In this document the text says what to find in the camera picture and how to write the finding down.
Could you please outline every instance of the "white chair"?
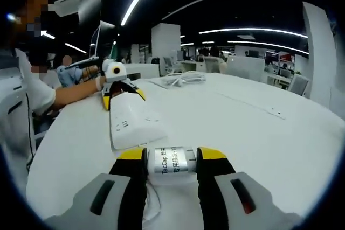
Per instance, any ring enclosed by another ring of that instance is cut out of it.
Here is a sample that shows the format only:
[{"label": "white chair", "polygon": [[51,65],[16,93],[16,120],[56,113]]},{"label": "white chair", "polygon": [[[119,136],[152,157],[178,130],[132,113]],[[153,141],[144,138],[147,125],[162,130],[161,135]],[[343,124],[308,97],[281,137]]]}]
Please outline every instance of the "white chair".
[{"label": "white chair", "polygon": [[305,94],[309,78],[299,74],[294,74],[293,79],[288,87],[288,91],[303,96]]},{"label": "white chair", "polygon": [[207,73],[220,73],[219,65],[225,63],[223,59],[217,57],[204,57]]},{"label": "white chair", "polygon": [[227,59],[227,74],[261,82],[265,60],[251,57],[230,56]]}]

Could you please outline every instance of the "computer monitor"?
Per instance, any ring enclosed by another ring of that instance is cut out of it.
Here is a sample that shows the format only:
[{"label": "computer monitor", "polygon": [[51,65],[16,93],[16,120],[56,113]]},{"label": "computer monitor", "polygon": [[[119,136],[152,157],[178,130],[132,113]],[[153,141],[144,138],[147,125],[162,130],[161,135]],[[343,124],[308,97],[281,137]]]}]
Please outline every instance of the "computer monitor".
[{"label": "computer monitor", "polygon": [[99,31],[100,31],[99,29],[100,29],[100,25],[97,27],[97,29],[95,30],[95,32],[93,33],[91,37],[89,58],[96,55],[97,43],[98,43],[98,37],[99,37]]},{"label": "computer monitor", "polygon": [[116,45],[115,25],[100,21],[100,31],[97,39],[96,56],[101,59],[108,58],[113,46]]},{"label": "computer monitor", "polygon": [[272,52],[272,51],[266,51],[266,57],[265,57],[266,61],[269,62],[278,62],[279,61],[279,54],[276,52]]},{"label": "computer monitor", "polygon": [[258,58],[259,57],[259,52],[258,51],[249,50],[248,51],[248,57]]}]

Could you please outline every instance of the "desk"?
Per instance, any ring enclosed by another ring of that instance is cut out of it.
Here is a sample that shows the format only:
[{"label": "desk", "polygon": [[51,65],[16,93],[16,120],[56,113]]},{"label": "desk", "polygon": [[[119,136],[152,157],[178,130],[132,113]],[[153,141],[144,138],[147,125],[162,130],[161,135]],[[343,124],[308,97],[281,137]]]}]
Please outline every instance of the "desk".
[{"label": "desk", "polygon": [[[217,73],[206,74],[204,84],[170,90],[147,80],[137,85],[169,129],[168,141],[148,148],[218,149],[235,170],[270,190],[285,212],[306,215],[326,189],[342,151],[345,121],[325,107],[276,87]],[[82,187],[109,172],[117,155],[100,94],[65,107],[31,165],[29,204],[44,219],[64,213]],[[162,212],[153,229],[202,229],[196,183],[156,190]]]},{"label": "desk", "polygon": [[291,83],[291,81],[292,81],[291,78],[284,78],[283,76],[279,76],[279,75],[276,75],[276,74],[271,74],[271,73],[268,73],[268,72],[264,72],[264,77],[266,78],[266,80],[263,80],[264,83],[268,83],[268,79],[269,78],[277,79],[277,80],[284,81],[284,82],[287,82],[287,83]]},{"label": "desk", "polygon": [[160,76],[160,67],[158,64],[125,64],[128,75],[140,73],[140,78],[157,78]]},{"label": "desk", "polygon": [[198,62],[193,60],[180,61],[182,65],[182,72],[187,71],[197,71],[197,72],[206,72],[206,65],[204,62]]}]

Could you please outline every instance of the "white wall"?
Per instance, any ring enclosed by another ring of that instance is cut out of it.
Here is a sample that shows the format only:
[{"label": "white wall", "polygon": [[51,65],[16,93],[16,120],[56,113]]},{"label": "white wall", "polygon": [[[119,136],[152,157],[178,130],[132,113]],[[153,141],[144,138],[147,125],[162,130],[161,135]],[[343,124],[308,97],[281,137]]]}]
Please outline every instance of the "white wall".
[{"label": "white wall", "polygon": [[242,46],[242,45],[235,45],[235,54],[236,56],[242,56],[245,57],[246,51],[258,51],[260,56],[265,56],[266,51],[274,51],[268,48],[258,48],[258,47],[252,47],[252,46]]},{"label": "white wall", "polygon": [[338,32],[334,36],[335,48],[336,48],[336,76],[335,87],[345,93],[345,44],[344,34]]},{"label": "white wall", "polygon": [[295,54],[295,72],[299,71],[303,76],[311,79],[313,75],[309,73],[308,66],[309,59],[302,57],[301,55]]},{"label": "white wall", "polygon": [[158,24],[151,29],[152,57],[160,58],[161,74],[165,72],[164,57],[177,61],[177,51],[181,50],[181,28],[175,24]]},{"label": "white wall", "polygon": [[334,87],[336,51],[333,34],[324,9],[303,2],[303,17],[308,34],[309,71],[313,71],[310,99],[329,108]]},{"label": "white wall", "polygon": [[140,63],[139,44],[132,44],[130,47],[130,59],[132,63]]}]

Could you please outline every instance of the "white round table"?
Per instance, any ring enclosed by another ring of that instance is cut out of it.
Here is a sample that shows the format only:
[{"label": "white round table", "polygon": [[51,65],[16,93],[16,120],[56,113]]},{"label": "white round table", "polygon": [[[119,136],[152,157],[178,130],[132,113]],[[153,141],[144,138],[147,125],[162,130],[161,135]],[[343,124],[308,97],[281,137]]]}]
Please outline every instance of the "white round table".
[{"label": "white round table", "polygon": [[[204,84],[174,89],[145,80],[137,84],[169,132],[168,140],[150,143],[149,148],[218,149],[236,171],[246,172],[267,188],[280,209],[301,216],[315,205],[332,178],[345,121],[313,101],[221,74],[207,74]],[[117,155],[112,153],[109,118],[100,93],[65,107],[31,165],[29,204],[42,219],[64,213],[82,187],[109,172]],[[175,229],[201,229],[196,183],[182,189],[159,187],[157,193],[162,219],[154,229],[169,222]]]}]

